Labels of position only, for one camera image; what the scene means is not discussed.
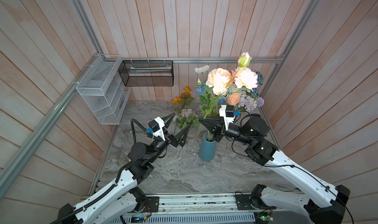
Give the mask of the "pink white hydrangea bouquet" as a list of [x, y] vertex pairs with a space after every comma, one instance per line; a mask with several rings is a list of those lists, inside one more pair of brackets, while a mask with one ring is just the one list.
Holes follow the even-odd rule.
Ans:
[[265, 101], [262, 97], [254, 98], [249, 95], [241, 95], [240, 101], [237, 104], [237, 108], [240, 111], [246, 111], [248, 113], [251, 113], [256, 108], [262, 107], [264, 103]]

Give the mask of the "yellow orange flower stem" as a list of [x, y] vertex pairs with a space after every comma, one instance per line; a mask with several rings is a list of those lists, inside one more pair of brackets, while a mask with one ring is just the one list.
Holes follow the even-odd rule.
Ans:
[[175, 97], [172, 100], [172, 104], [174, 105], [174, 108], [177, 111], [177, 113], [180, 114], [184, 107], [191, 105], [193, 101], [194, 98], [191, 95], [191, 88], [189, 86], [186, 86], [184, 88], [184, 93], [182, 93], [179, 97]]

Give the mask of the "teal ceramic vase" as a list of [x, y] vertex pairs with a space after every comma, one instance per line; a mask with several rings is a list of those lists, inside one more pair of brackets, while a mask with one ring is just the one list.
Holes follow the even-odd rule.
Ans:
[[212, 161], [215, 157], [217, 142], [212, 139], [209, 132], [206, 132], [202, 138], [199, 149], [199, 157], [206, 162]]

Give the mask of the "blue hydrangea mixed bouquet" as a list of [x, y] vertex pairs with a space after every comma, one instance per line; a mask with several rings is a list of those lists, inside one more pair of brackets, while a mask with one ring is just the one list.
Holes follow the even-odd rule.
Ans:
[[201, 101], [200, 110], [203, 113], [203, 118], [217, 116], [219, 114], [220, 105], [225, 103], [226, 96], [217, 96], [206, 84], [197, 84], [196, 92]]

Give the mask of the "green leafy flower bunch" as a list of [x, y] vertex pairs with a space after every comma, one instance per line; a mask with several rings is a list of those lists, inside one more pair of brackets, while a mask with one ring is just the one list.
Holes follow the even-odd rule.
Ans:
[[176, 115], [173, 119], [176, 125], [181, 129], [196, 123], [198, 120], [199, 116], [191, 108], [182, 109], [181, 113]]

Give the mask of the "teal blue rose bouquet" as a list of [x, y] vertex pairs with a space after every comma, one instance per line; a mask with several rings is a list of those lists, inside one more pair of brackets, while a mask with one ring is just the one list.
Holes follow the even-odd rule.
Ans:
[[263, 77], [263, 75], [262, 75], [260, 72], [258, 72], [258, 71], [255, 71], [255, 74], [257, 75], [257, 85], [258, 85], [258, 86], [252, 90], [252, 95], [253, 95], [254, 97], [258, 97], [258, 96], [259, 96], [258, 88], [259, 88], [259, 86], [262, 86], [262, 85], [263, 85], [263, 79], [264, 79], [264, 77]]

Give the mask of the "black mesh basket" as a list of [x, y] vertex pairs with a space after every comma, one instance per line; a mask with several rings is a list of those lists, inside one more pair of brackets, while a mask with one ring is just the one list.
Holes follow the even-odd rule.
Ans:
[[127, 87], [172, 87], [173, 62], [167, 60], [123, 60], [118, 72]]

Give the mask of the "peach rose stem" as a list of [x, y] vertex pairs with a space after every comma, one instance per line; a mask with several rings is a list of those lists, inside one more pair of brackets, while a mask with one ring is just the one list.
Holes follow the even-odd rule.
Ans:
[[239, 104], [241, 99], [240, 93], [233, 93], [226, 97], [226, 103], [230, 106], [236, 106]]

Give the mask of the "white flower stem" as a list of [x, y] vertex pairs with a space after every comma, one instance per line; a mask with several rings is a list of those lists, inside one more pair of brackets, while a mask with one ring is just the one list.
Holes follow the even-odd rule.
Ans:
[[208, 115], [209, 101], [211, 93], [209, 87], [206, 85], [207, 73], [209, 70], [209, 65], [204, 65], [202, 67], [196, 67], [195, 72], [199, 74], [197, 84], [196, 84], [196, 93], [200, 100], [200, 110], [202, 111], [204, 117]]

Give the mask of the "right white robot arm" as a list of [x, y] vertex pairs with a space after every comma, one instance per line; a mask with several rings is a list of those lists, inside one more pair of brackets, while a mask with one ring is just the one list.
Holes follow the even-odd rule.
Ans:
[[248, 158], [276, 172], [301, 191], [301, 194], [282, 192], [258, 184], [250, 194], [250, 205], [255, 209], [277, 207], [296, 212], [310, 218], [314, 224], [340, 224], [348, 212], [346, 203], [350, 190], [321, 180], [266, 140], [270, 128], [259, 114], [248, 118], [242, 126], [220, 116], [199, 121], [213, 134], [213, 140], [219, 142], [225, 137], [246, 144]]

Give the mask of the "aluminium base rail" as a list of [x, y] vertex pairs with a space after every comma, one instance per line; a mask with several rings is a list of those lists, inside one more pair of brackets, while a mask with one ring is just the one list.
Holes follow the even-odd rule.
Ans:
[[153, 194], [135, 212], [136, 199], [125, 194], [104, 211], [90, 218], [78, 215], [83, 224], [309, 224], [295, 212], [271, 207], [256, 209], [249, 194], [182, 193]]

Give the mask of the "pale peach rose spray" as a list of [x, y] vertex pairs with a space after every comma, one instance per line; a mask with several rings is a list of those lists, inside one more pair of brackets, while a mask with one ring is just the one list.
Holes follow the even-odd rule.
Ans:
[[229, 71], [216, 68], [208, 73], [206, 85], [213, 88], [217, 96], [228, 96], [233, 93], [252, 91], [257, 85], [257, 75], [248, 68], [252, 57], [248, 52], [243, 53], [238, 59], [235, 70]]

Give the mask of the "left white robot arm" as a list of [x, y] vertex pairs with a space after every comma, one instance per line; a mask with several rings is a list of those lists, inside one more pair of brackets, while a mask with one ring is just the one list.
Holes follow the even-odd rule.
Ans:
[[[101, 191], [89, 197], [85, 202], [80, 203], [72, 211], [59, 217], [53, 223], [62, 224], [71, 218], [77, 218], [77, 214], [81, 213], [86, 213], [84, 215], [86, 218], [93, 217], [94, 215], [90, 214], [90, 211], [98, 211], [107, 207], [111, 199], [120, 197], [145, 180], [154, 169], [152, 163], [156, 159], [163, 157], [161, 154], [169, 144], [174, 147], [179, 145], [183, 147], [186, 143], [190, 126], [186, 126], [176, 135], [170, 134], [167, 128], [174, 117], [174, 113], [164, 118], [157, 117], [149, 122], [149, 128], [142, 126], [136, 119], [131, 119], [134, 145], [128, 154], [130, 162], [121, 167], [117, 177], [103, 187]], [[148, 137], [154, 140], [150, 145], [136, 141], [134, 124], [137, 124]]]

